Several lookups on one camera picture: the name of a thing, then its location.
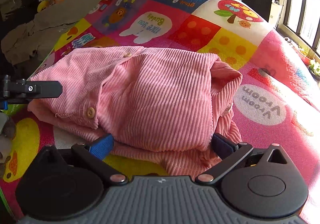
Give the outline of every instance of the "red polka dot square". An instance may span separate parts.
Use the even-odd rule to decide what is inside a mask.
[[[169,39],[186,50],[198,51],[213,38],[221,27],[197,16],[190,15]]]

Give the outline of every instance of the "window frame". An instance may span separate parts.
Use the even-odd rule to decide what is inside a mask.
[[[289,26],[288,26],[288,21],[289,21],[289,15],[290,15],[290,10],[291,10],[291,0],[287,0],[287,6],[286,6],[286,12],[284,15],[284,25],[294,34],[296,34],[305,44],[307,44],[317,55],[320,55],[320,53],[317,53],[317,47],[320,45],[319,40],[320,40],[320,19],[317,27],[317,32],[315,35],[315,39],[313,41],[312,46],[308,44],[302,37],[301,37],[301,31],[302,31],[302,25],[303,25],[303,20],[304,20],[304,15],[306,12],[306,5],[307,5],[307,0],[302,0],[302,6],[300,10],[300,16],[299,16],[299,22],[297,26],[297,31],[293,31]]]

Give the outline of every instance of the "yellow polka dot square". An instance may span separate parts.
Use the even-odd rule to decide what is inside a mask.
[[[256,49],[257,46],[248,40],[221,28],[198,53],[216,53],[222,61],[238,70],[250,60]]]

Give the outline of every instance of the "yellow duck print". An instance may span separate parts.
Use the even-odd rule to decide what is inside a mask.
[[[12,141],[10,160],[6,164],[3,176],[5,182],[13,182],[21,178],[39,149],[40,131],[33,119],[22,119],[16,127],[17,132]]]

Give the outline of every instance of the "window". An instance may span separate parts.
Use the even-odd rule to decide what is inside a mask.
[[[288,0],[284,24],[320,55],[320,0]]]

